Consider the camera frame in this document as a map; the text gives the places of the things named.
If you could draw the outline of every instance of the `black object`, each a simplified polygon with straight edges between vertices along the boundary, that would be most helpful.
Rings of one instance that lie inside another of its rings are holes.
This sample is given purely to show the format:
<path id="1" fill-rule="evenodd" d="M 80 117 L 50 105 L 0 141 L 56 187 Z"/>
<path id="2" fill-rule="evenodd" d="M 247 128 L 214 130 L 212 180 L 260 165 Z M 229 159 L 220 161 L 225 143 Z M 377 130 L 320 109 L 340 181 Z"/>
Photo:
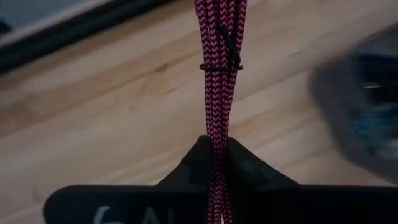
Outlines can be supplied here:
<path id="1" fill-rule="evenodd" d="M 5 22 L 0 20 L 0 35 L 6 34 L 11 31 L 11 27 Z"/>
<path id="2" fill-rule="evenodd" d="M 239 70 L 242 70 L 243 66 L 241 65 L 241 56 L 236 49 L 236 44 L 234 43 L 234 40 L 229 35 L 228 28 L 220 22 L 216 22 L 216 25 L 218 32 L 221 34 L 221 36 L 223 36 L 226 45 L 228 46 L 228 67 L 223 68 L 201 64 L 199 68 L 201 70 L 214 72 L 237 72 Z"/>
<path id="3" fill-rule="evenodd" d="M 234 224 L 397 223 L 398 189 L 300 185 L 228 139 L 226 181 Z M 204 224 L 211 143 L 206 136 L 158 185 L 74 186 L 44 207 L 47 224 Z"/>
<path id="4" fill-rule="evenodd" d="M 0 75 L 174 0 L 112 0 L 0 48 Z"/>

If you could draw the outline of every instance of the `dark edge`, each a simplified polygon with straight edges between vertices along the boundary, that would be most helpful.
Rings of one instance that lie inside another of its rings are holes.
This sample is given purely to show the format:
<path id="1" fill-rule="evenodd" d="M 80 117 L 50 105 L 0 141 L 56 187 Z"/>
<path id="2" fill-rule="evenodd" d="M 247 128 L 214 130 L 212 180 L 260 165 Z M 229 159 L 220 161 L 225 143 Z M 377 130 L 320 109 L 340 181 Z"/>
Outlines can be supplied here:
<path id="1" fill-rule="evenodd" d="M 113 0 L 0 48 L 0 75 L 174 0 Z"/>

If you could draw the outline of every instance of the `wooden floor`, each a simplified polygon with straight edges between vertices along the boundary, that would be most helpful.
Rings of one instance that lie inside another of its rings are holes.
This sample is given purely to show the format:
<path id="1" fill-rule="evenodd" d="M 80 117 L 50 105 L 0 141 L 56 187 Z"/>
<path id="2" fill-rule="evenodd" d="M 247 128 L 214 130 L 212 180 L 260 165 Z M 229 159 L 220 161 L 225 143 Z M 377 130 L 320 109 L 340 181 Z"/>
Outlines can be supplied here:
<path id="1" fill-rule="evenodd" d="M 395 0 L 249 0 L 230 135 L 300 183 L 387 185 L 344 161 L 313 68 L 398 21 Z M 156 184 L 205 134 L 198 22 L 175 2 L 0 79 L 0 224 L 71 184 Z"/>

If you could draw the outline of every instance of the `pink and black braided cable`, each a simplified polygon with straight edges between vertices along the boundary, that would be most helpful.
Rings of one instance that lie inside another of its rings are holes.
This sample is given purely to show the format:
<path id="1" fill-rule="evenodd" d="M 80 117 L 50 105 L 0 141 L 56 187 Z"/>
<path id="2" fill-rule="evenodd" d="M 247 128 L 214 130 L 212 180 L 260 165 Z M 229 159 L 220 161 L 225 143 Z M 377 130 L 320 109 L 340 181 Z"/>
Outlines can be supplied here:
<path id="1" fill-rule="evenodd" d="M 195 0 L 203 45 L 207 135 L 213 145 L 208 224 L 232 223 L 224 163 L 247 0 Z"/>

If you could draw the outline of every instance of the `wood grain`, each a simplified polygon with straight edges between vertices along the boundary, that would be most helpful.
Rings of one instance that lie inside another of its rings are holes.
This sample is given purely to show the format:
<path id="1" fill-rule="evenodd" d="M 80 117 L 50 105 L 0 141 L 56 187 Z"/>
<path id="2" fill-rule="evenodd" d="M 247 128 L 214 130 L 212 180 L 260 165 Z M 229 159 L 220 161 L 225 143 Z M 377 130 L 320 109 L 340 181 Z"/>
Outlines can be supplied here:
<path id="1" fill-rule="evenodd" d="M 398 21 L 395 0 L 249 0 L 230 135 L 304 184 L 388 185 L 346 162 L 308 93 L 312 70 Z M 192 1 L 0 79 L 0 224 L 43 223 L 71 184 L 156 184 L 205 134 Z"/>

